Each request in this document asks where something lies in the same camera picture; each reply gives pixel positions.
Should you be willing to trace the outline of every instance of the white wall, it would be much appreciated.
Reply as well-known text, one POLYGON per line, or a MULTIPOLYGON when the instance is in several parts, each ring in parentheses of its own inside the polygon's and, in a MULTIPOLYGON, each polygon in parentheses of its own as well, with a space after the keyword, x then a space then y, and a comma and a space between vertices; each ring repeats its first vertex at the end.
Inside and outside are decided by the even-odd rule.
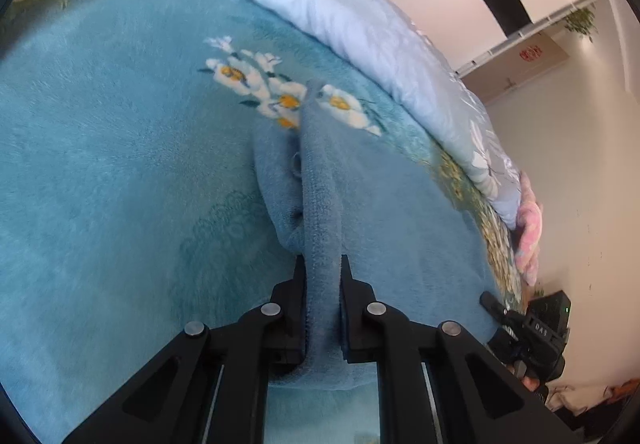
MULTIPOLYGON (((604 1, 608 9, 604 9, 604 12, 600 14, 596 13, 596 18, 600 17, 600 22, 607 22, 602 24, 603 26, 608 26, 609 23, 614 25, 626 91, 631 92, 636 99, 640 100, 640 71, 638 71, 638 67, 640 67, 640 23, 626 0, 604 1)), ((602 38, 605 40, 614 39, 614 36, 598 34, 595 40, 596 42, 602 41, 602 38)))
POLYGON ((565 65, 488 111, 545 207, 540 284, 572 300, 561 382, 618 384, 640 376, 640 105, 606 50, 558 43, 565 65))
POLYGON ((484 0, 391 1, 411 17, 456 70, 507 39, 484 0))

